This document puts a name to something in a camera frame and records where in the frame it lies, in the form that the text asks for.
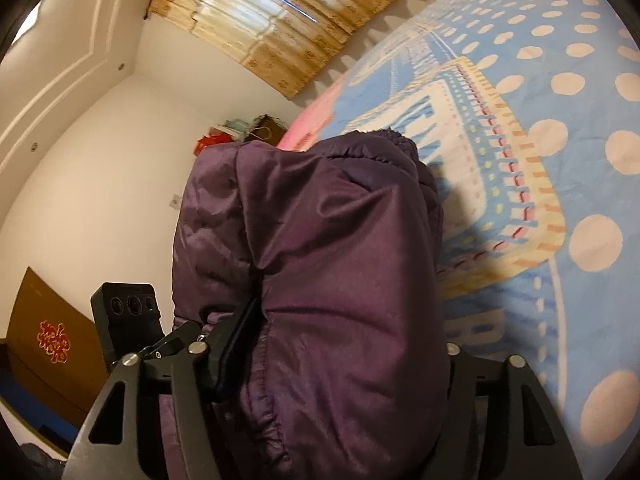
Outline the red gift box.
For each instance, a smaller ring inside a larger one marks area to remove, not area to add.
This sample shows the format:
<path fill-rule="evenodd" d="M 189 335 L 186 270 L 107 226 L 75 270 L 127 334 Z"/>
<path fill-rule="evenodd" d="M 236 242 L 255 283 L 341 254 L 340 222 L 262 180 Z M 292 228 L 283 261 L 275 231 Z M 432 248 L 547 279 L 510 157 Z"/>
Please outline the red gift box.
<path fill-rule="evenodd" d="M 198 139 L 198 142 L 196 142 L 195 144 L 193 154 L 195 157 L 198 157 L 198 155 L 201 154 L 202 151 L 204 151 L 206 148 L 209 148 L 210 146 L 233 142 L 234 139 L 232 138 L 232 136 L 230 136 L 229 133 L 218 129 L 212 129 L 209 130 L 209 132 L 206 133 L 205 136 L 202 136 Z"/>

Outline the dark wooden desk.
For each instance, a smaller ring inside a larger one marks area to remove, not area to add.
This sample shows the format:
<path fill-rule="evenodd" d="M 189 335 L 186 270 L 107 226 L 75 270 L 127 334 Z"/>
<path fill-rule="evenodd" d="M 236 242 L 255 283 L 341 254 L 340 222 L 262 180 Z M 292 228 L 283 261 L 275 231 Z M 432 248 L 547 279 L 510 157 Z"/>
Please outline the dark wooden desk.
<path fill-rule="evenodd" d="M 248 126 L 245 142 L 262 141 L 277 146 L 288 131 L 288 126 L 268 114 L 256 117 Z"/>

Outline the purple padded hooded jacket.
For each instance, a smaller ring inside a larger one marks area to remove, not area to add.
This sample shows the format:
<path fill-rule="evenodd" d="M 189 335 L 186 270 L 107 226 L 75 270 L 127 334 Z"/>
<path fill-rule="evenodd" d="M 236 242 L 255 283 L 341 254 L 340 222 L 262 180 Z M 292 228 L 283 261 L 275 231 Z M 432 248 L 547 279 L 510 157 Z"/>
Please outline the purple padded hooded jacket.
<path fill-rule="evenodd" d="M 227 479 L 410 479 L 447 411 L 444 210 L 416 144 L 351 132 L 195 159 L 174 241 L 177 323 L 213 328 L 262 274 L 265 326 L 232 403 Z"/>

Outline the blue polka dot bed sheet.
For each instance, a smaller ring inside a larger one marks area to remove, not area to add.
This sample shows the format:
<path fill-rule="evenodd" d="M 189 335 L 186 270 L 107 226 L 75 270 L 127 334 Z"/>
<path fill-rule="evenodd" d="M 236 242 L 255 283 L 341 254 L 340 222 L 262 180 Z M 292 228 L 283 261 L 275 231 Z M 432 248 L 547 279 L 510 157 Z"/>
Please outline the blue polka dot bed sheet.
<path fill-rule="evenodd" d="M 445 211 L 448 339 L 519 354 L 587 479 L 639 456 L 639 49 L 608 0 L 436 0 L 317 101 L 413 140 Z"/>

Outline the pink knitted blanket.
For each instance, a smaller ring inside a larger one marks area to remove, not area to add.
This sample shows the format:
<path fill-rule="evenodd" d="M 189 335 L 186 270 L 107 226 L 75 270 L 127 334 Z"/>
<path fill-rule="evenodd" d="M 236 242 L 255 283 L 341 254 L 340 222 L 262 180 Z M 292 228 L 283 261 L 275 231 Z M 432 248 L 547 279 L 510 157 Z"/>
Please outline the pink knitted blanket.
<path fill-rule="evenodd" d="M 282 136 L 277 148 L 283 151 L 303 152 L 320 139 L 320 133 L 335 117 L 336 100 L 341 96 L 345 75 L 334 81 L 318 99 L 307 106 Z"/>

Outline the beige patterned window curtain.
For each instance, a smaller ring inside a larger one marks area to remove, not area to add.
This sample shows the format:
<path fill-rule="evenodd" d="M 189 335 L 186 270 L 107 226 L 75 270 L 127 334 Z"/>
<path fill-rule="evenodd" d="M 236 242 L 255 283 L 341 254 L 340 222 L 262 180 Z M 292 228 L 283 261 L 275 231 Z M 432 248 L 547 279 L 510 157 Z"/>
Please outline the beige patterned window curtain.
<path fill-rule="evenodd" d="M 151 13 L 292 100 L 396 0 L 151 0 Z"/>

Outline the brown wooden wardrobe door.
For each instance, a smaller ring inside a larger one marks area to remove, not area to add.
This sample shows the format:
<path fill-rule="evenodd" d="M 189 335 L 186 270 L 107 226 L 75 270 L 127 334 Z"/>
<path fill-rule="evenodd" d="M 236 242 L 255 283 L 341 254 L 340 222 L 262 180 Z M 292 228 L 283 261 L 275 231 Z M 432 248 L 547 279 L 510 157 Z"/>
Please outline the brown wooden wardrobe door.
<path fill-rule="evenodd" d="M 107 378 L 94 323 L 28 269 L 4 343 L 17 385 L 80 427 Z"/>

